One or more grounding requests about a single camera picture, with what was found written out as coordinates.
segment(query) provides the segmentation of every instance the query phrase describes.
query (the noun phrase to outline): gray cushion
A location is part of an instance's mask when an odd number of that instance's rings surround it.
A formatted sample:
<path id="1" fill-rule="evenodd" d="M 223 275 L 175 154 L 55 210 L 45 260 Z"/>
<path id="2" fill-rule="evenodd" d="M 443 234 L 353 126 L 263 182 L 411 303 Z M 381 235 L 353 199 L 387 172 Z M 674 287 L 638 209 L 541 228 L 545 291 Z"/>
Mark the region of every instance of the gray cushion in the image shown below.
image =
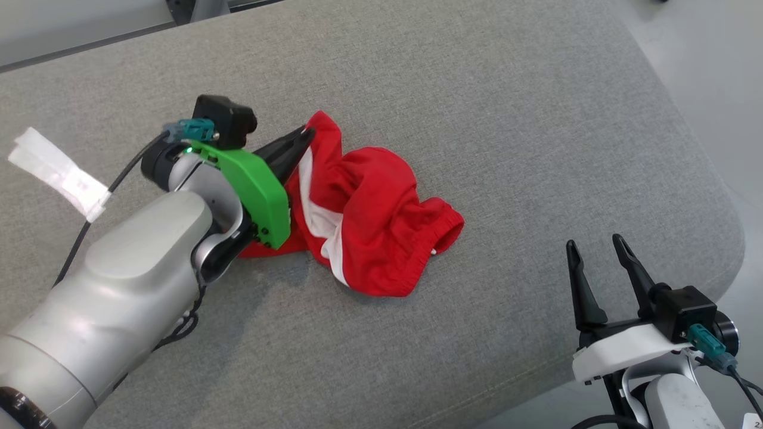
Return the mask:
<path id="1" fill-rule="evenodd" d="M 612 320 L 655 279 L 718 298 L 742 262 L 718 175 L 604 1 L 286 0 L 0 75 L 0 130 L 34 126 L 110 182 L 201 93 L 251 105 L 257 147 L 324 109 L 387 147 L 466 226 L 413 295 L 370 298 L 307 254 L 242 260 L 201 323 L 89 427 L 469 427 L 571 379 L 565 242 Z M 45 296 L 82 222 L 0 169 L 0 328 Z M 159 195 L 131 175 L 89 240 Z"/>

